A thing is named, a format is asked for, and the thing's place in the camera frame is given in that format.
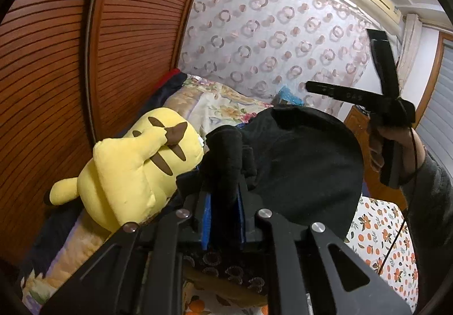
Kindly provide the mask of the grey sleeved right forearm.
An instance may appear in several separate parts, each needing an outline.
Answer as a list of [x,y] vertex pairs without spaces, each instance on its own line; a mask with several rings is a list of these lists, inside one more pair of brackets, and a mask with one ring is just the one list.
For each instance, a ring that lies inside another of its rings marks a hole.
[[401,180],[401,190],[410,205],[407,222],[422,307],[452,266],[452,184],[448,173],[427,154],[418,173]]

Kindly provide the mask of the person's right hand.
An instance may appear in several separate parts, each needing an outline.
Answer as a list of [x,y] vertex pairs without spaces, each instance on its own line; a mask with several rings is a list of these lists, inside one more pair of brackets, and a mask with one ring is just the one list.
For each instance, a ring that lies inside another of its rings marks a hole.
[[375,172],[381,172],[385,161],[383,142],[391,140],[401,145],[401,162],[399,179],[409,180],[425,161],[426,151],[418,134],[413,128],[389,128],[373,125],[369,122],[369,152],[371,166]]

